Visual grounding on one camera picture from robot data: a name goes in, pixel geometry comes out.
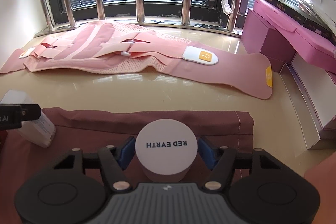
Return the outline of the white translucent cotton box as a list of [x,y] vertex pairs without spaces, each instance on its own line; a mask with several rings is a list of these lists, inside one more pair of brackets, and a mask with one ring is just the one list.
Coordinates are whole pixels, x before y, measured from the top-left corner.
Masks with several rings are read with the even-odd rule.
[[[23,91],[8,90],[1,99],[1,103],[29,104],[35,102]],[[21,128],[10,130],[10,132],[17,132],[31,143],[46,148],[49,147],[53,141],[56,134],[56,127],[46,114],[41,111],[41,116],[38,120],[24,121]]]

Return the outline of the pink round cosmetic jar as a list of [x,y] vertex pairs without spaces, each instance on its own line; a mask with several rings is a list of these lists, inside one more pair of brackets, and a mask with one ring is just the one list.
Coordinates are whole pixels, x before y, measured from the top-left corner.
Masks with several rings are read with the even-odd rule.
[[141,129],[135,154],[144,174],[153,182],[179,182],[189,171],[198,152],[193,131],[173,119],[159,119]]

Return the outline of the maroon denim garment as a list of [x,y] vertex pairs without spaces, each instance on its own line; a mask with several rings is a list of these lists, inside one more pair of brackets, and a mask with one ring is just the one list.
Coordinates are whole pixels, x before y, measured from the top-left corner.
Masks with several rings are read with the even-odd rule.
[[59,107],[43,111],[56,126],[56,134],[49,147],[42,148],[29,142],[16,130],[1,132],[1,223],[21,223],[14,206],[15,192],[48,163],[73,148],[94,153],[106,145],[119,146],[157,119],[180,121],[197,138],[205,136],[218,147],[226,145],[242,153],[250,153],[253,148],[254,120],[248,112],[181,110],[109,113],[66,111]]

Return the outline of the metal window railing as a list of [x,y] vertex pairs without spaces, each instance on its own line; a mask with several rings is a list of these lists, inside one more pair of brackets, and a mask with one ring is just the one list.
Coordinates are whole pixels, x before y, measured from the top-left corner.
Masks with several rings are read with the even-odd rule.
[[40,0],[46,28],[39,36],[56,34],[98,20],[118,20],[142,26],[174,27],[240,36],[248,0],[229,0],[226,15],[221,0]]

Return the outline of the pink waist support belt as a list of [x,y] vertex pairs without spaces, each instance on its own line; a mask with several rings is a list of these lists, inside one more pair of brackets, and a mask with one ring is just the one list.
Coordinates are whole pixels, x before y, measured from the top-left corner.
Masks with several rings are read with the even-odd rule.
[[261,53],[237,55],[147,27],[95,21],[59,36],[49,35],[29,50],[15,50],[1,73],[27,69],[76,69],[94,74],[157,72],[205,84],[231,86],[267,100],[272,68]]

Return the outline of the white open box tray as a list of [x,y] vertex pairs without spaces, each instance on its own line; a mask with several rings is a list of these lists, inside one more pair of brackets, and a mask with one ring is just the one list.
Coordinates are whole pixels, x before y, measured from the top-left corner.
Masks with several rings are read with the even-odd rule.
[[335,149],[335,74],[310,65],[300,55],[280,77],[290,96],[307,149]]

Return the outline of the pink gift box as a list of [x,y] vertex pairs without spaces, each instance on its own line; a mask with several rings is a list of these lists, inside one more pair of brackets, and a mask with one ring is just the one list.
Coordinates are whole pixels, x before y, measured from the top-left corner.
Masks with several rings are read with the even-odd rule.
[[335,46],[265,0],[255,0],[248,10],[241,41],[247,53],[268,57],[274,72],[299,55],[308,64],[335,73]]

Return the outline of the black flat box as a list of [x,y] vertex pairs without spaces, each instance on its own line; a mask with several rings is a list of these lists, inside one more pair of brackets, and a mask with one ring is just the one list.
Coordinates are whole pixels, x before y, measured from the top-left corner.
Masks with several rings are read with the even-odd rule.
[[283,0],[264,0],[269,4],[277,7],[279,10],[284,12],[286,15],[290,16],[297,23],[303,27],[319,34],[320,36],[326,38],[335,46],[335,35],[328,28],[326,24],[320,21],[318,18],[307,14],[306,12],[300,10],[299,8],[294,7],[291,4],[287,4]]

